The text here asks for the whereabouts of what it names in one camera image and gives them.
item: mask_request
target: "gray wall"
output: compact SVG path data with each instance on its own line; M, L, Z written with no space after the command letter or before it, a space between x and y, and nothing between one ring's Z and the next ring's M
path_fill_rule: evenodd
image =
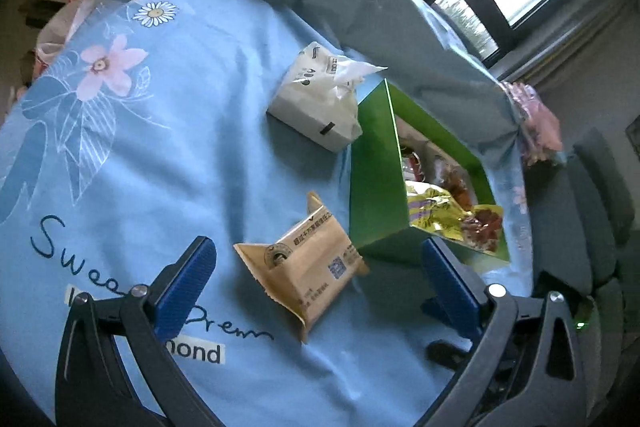
M565 149L590 127L609 142L636 204L640 228L640 158L625 129L640 115L640 13L634 7L615 19L554 74L541 93L561 121Z

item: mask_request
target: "brown paper package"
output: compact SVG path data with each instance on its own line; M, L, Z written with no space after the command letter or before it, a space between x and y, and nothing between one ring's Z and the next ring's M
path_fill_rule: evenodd
M234 245L267 295L303 324L301 339L345 285L368 269L349 236L316 193L306 198L309 216L272 245Z

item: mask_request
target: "flower center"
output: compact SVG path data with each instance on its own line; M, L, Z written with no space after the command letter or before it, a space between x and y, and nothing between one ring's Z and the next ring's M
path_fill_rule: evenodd
M94 73L100 73L100 71L104 71L108 67L109 67L109 59L107 57L103 57L103 58L99 58L92 64L91 70Z

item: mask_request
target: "metal bolt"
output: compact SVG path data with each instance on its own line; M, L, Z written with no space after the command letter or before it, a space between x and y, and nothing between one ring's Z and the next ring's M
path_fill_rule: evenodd
M76 304L86 304L88 300L89 300L89 295L85 292L79 293L74 298L74 301L76 302Z
M551 302L564 302L564 295L560 292L549 292L549 300Z
M144 285L144 284L136 284L135 286L133 286L133 288L131 288L131 292L130 293L134 297L144 297L148 290L149 290L149 288L147 288L146 285Z
M507 289L501 284L491 284L489 285L489 293L496 298L500 298L507 295Z

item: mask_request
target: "green box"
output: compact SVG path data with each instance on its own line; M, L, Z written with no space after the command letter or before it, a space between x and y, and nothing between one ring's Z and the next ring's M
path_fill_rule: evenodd
M365 257L417 266L420 246L431 234L409 223L394 115L466 169L480 203L495 200L478 158L407 95L386 80L381 82L358 105L362 136L351 146L349 235ZM460 261L480 273L505 266L509 260L504 235L492 255L446 241Z

